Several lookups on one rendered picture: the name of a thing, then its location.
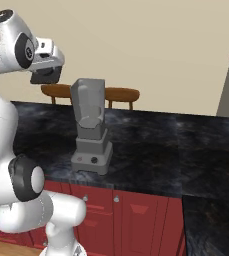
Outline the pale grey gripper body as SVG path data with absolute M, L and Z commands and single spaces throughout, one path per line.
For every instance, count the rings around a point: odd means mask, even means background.
M 63 66 L 64 63 L 65 57 L 57 46 L 38 48 L 35 51 L 33 62 L 28 70 L 35 72 L 36 70 Z

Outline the grey blender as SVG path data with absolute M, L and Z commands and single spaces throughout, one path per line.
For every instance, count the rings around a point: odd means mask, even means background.
M 70 91 L 77 126 L 72 170 L 105 175 L 113 154 L 105 125 L 105 80 L 79 78 Z

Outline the brown wooden stool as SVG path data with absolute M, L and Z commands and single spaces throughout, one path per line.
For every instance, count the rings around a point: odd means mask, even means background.
M 105 99 L 108 107 L 111 108 L 114 102 L 128 103 L 129 109 L 133 109 L 133 103 L 140 97 L 140 92 L 131 88 L 107 87 L 105 89 Z
M 41 91 L 44 95 L 51 98 L 53 104 L 57 98 L 68 98 L 72 100 L 70 86 L 66 84 L 44 84 L 41 86 Z

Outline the red cupboard door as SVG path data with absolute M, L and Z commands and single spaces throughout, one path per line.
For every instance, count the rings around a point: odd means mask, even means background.
M 177 256 L 181 200 L 123 192 L 121 227 L 122 256 Z
M 63 194 L 70 194 L 70 185 L 64 182 L 46 180 L 44 185 L 45 190 L 59 192 Z
M 78 226 L 80 243 L 88 256 L 114 256 L 113 203 L 110 189 L 71 185 L 72 194 L 88 196 L 84 221 Z

